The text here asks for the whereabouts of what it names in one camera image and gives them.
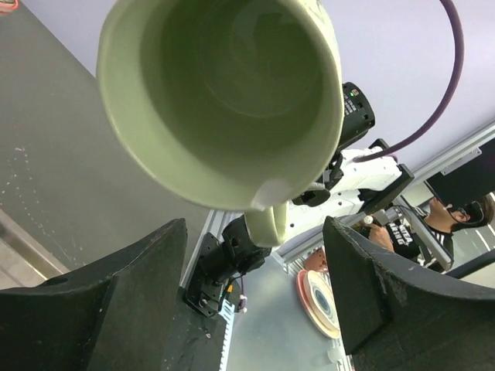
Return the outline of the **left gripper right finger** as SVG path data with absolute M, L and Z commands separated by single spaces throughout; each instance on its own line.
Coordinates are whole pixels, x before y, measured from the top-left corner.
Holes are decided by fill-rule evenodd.
M 326 217 L 323 239 L 357 370 L 492 370 L 494 290 L 430 271 Z

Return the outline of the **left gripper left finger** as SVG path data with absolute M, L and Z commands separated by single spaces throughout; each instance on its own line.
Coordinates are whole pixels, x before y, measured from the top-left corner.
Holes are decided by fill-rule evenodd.
M 187 242 L 169 221 L 32 288 L 1 292 L 3 370 L 159 370 Z

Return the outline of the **green mug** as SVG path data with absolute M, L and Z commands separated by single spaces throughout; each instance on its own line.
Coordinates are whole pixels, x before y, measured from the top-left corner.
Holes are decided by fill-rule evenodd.
M 117 1 L 97 82 L 121 146 L 158 184 L 289 238 L 288 204 L 343 127 L 340 53 L 319 1 Z

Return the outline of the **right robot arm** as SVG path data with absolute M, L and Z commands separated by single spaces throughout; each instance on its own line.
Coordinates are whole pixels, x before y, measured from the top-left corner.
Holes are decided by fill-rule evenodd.
M 343 130 L 336 154 L 307 191 L 290 200 L 281 215 L 283 242 L 324 223 L 326 217 L 373 213 L 391 203 L 414 178 L 393 155 L 384 155 L 387 143 L 378 138 L 365 149 L 350 145 L 376 124 L 370 101 L 352 82 L 343 84 Z M 280 243 L 261 247 L 248 233 L 244 215 L 223 228 L 208 229 L 198 246 L 194 265 L 184 284 L 183 300 L 210 318 L 227 303 L 228 288 L 258 269 Z

